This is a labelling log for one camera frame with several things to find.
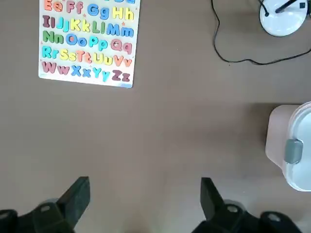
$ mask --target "orange letter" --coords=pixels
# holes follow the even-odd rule
[[[52,0],[44,0],[44,10],[46,11],[52,10]]]
[[[62,12],[63,11],[63,4],[59,1],[55,2],[53,4],[54,10],[57,12]]]
[[[76,51],[77,53],[77,57],[78,57],[78,61],[79,62],[82,62],[82,55],[84,54],[84,51]]]

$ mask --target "gray clip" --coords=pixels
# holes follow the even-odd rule
[[[303,142],[298,139],[288,139],[285,147],[285,162],[298,164],[302,157]]]

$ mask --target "blue letter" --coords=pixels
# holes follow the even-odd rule
[[[49,46],[42,46],[42,57],[51,58],[52,49]]]
[[[91,72],[91,70],[90,69],[83,69],[83,77],[88,77],[88,78],[90,78],[91,77],[91,75],[89,74]]]
[[[115,26],[113,26],[111,23],[108,24],[107,27],[107,35],[120,35],[120,28],[118,24],[115,24]]]
[[[78,40],[78,45],[80,45],[81,47],[84,47],[85,45],[87,45],[87,41],[85,38],[79,38]]]
[[[102,20],[106,20],[109,18],[109,8],[102,8],[101,9],[101,17]]]
[[[77,41],[78,41],[78,39],[77,39],[77,36],[75,34],[70,33],[66,36],[66,42],[69,45],[75,45],[77,43]]]
[[[93,68],[93,71],[95,73],[95,78],[98,78],[99,73],[101,72],[102,68],[96,69],[95,67]]]
[[[98,15],[98,13],[99,13],[98,5],[96,5],[96,4],[90,4],[90,5],[87,7],[87,12],[89,13],[90,16],[96,16],[96,15]]]
[[[133,37],[134,36],[134,30],[131,28],[122,28],[121,29],[121,36]]]
[[[80,74],[80,69],[81,66],[71,66],[73,69],[73,72],[71,73],[72,76],[78,75],[79,77],[81,76]]]

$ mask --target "white device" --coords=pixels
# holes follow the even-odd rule
[[[307,13],[307,0],[264,0],[259,18],[262,27],[270,35],[287,36],[301,27]]]

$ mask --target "yellow letter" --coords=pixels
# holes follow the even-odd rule
[[[74,52],[71,52],[69,54],[69,60],[74,62],[75,60],[77,60],[77,55]]]
[[[123,19],[123,7],[120,7],[119,10],[115,6],[112,8],[112,17],[116,18],[117,16],[119,16],[119,19]]]
[[[68,50],[60,50],[60,59],[68,60]]]
[[[130,8],[125,8],[125,19],[126,20],[134,20],[134,13],[130,11]]]
[[[79,19],[75,20],[74,18],[72,18],[71,22],[70,22],[70,30],[72,30],[72,31],[74,31],[74,30],[80,31],[80,28],[78,26],[79,23],[80,23]]]
[[[104,55],[102,53],[99,54],[99,59],[97,58],[97,53],[93,55],[93,61],[95,64],[101,64],[104,61]]]
[[[88,33],[90,32],[89,23],[87,23],[85,19],[82,20],[82,31]]]
[[[105,65],[111,66],[112,64],[112,57],[105,57]]]

